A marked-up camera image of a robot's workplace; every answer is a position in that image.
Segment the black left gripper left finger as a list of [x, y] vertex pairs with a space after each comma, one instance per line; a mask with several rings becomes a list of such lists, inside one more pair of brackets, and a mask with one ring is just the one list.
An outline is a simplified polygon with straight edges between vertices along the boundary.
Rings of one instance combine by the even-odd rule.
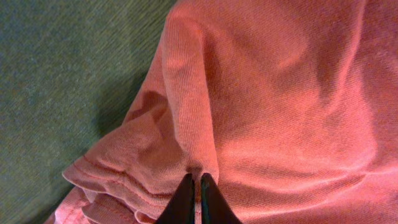
[[186, 174], [155, 224], [195, 223], [195, 183]]

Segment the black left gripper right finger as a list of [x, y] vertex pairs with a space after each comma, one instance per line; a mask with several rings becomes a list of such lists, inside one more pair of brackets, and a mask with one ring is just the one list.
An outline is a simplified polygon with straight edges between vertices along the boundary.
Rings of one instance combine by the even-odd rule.
[[242, 224], [209, 173], [204, 173], [201, 177], [201, 223]]

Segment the orange soccer t-shirt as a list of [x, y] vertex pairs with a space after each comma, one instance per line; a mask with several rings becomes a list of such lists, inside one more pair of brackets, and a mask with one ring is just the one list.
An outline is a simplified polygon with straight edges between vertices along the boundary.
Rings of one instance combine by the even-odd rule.
[[179, 1], [49, 223], [153, 223], [212, 175], [243, 223], [397, 222], [397, 1]]

